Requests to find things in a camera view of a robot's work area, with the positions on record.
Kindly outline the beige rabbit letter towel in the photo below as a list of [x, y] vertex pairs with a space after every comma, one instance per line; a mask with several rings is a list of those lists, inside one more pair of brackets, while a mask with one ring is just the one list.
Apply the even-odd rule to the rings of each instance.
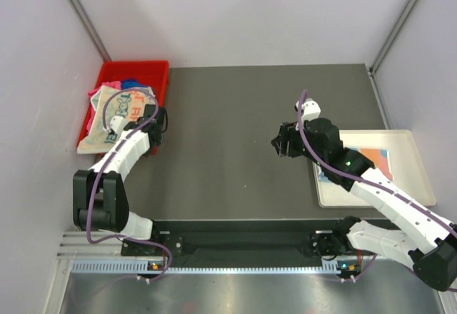
[[155, 92], [148, 86], [135, 86], [119, 93], [120, 89], [102, 85], [90, 97], [94, 113], [89, 129], [77, 146], [78, 154], [106, 153], [119, 138], [119, 132], [130, 121], [144, 113], [146, 104], [154, 104]]

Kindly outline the blue polka dot towel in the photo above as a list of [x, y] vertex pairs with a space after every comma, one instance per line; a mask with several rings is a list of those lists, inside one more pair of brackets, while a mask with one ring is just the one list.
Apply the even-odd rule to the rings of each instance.
[[363, 171], [373, 167], [379, 169], [388, 180], [394, 179], [389, 152], [384, 148], [337, 146], [323, 150], [321, 158], [342, 173], [362, 177]]

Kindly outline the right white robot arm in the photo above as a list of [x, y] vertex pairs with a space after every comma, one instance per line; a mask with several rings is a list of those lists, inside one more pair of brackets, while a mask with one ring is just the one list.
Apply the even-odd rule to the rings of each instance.
[[278, 156], [305, 157], [333, 184], [364, 200], [395, 226], [387, 230], [355, 217], [334, 229], [343, 254], [365, 250], [400, 263], [427, 286], [450, 291], [456, 281], [456, 224], [402, 191], [361, 152], [345, 147], [326, 118], [282, 123], [272, 142]]

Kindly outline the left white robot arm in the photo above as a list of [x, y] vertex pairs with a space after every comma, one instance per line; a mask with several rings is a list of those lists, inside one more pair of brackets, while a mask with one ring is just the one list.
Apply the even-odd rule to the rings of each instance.
[[143, 116], [122, 128], [117, 142], [99, 162], [74, 174], [76, 227], [133, 238], [149, 255], [160, 250], [162, 238], [153, 232], [154, 222], [130, 210], [124, 181], [140, 157], [152, 154], [161, 145], [167, 128], [166, 109], [148, 104]]

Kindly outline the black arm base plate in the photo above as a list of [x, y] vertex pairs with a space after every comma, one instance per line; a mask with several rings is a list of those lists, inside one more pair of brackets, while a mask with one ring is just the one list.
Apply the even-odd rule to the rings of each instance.
[[353, 255], [338, 225], [319, 219], [157, 221], [152, 239], [171, 251], [174, 266], [304, 265]]

